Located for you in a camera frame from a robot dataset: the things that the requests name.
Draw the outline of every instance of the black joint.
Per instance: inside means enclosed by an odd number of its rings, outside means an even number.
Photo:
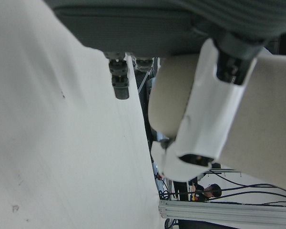
[[[124,60],[110,60],[109,70],[112,75],[127,75],[127,62]]]
[[[209,157],[199,156],[195,154],[186,154],[184,156],[181,156],[179,159],[189,164],[205,167],[208,166],[209,162],[212,162],[214,160]]]
[[[226,83],[242,85],[252,60],[241,60],[219,50],[217,78]]]

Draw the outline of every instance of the white plastic cover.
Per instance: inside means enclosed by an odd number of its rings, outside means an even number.
[[[119,101],[44,2],[0,0],[0,229],[163,227],[129,78]]]

